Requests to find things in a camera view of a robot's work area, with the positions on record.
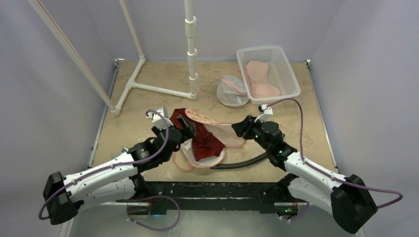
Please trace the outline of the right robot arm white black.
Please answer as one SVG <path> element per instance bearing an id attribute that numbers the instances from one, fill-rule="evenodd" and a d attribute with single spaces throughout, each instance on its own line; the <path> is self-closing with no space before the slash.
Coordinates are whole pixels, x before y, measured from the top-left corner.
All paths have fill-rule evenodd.
<path id="1" fill-rule="evenodd" d="M 354 174 L 346 177 L 306 158 L 284 141 L 276 122 L 260 122 L 247 116 L 232 128 L 238 137 L 258 143 L 275 167 L 294 176 L 290 182 L 278 186 L 280 199 L 289 201 L 294 197 L 313 204 L 331 214 L 351 234 L 357 233 L 376 214 L 377 205 L 360 177 Z"/>

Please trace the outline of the floral mesh laundry bag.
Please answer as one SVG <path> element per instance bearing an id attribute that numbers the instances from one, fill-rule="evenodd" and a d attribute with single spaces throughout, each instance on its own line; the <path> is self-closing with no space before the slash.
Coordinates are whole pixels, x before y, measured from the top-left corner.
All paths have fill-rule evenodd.
<path id="1" fill-rule="evenodd" d="M 187 122 L 191 122 L 196 132 L 192 139 L 181 145 L 188 166 L 183 167 L 174 161 L 180 170 L 215 167 L 224 160 L 226 148 L 241 148 L 246 144 L 243 138 L 236 136 L 230 123 L 218 122 L 192 108 L 180 108 L 175 109 L 170 117 L 178 128 L 181 128 L 178 116 L 184 116 Z"/>

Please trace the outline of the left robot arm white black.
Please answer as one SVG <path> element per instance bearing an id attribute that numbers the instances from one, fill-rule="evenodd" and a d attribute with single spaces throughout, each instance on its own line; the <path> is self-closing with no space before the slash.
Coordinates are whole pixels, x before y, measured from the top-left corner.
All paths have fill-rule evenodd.
<path id="1" fill-rule="evenodd" d="M 196 134 L 195 125 L 184 116 L 176 119 L 180 127 L 154 126 L 155 137 L 135 144 L 107 163 L 66 176 L 59 171 L 50 174 L 42 193 L 44 204 L 39 219 L 58 225 L 74 218 L 88 204 L 145 200 L 147 188 L 141 173 L 169 161 L 181 144 Z"/>

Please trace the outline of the dark red bra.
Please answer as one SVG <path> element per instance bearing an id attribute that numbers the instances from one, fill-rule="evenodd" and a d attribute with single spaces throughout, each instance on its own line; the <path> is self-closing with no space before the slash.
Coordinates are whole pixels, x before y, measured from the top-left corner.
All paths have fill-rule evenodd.
<path id="1" fill-rule="evenodd" d="M 175 109 L 170 117 L 170 120 L 178 129 L 182 128 L 181 124 L 176 119 L 178 116 L 184 116 L 189 122 L 193 122 L 195 124 L 196 135 L 192 139 L 192 150 L 195 156 L 195 161 L 220 156 L 221 152 L 225 148 L 225 145 L 210 131 L 208 131 L 204 124 L 189 118 L 185 111 L 185 108 Z"/>

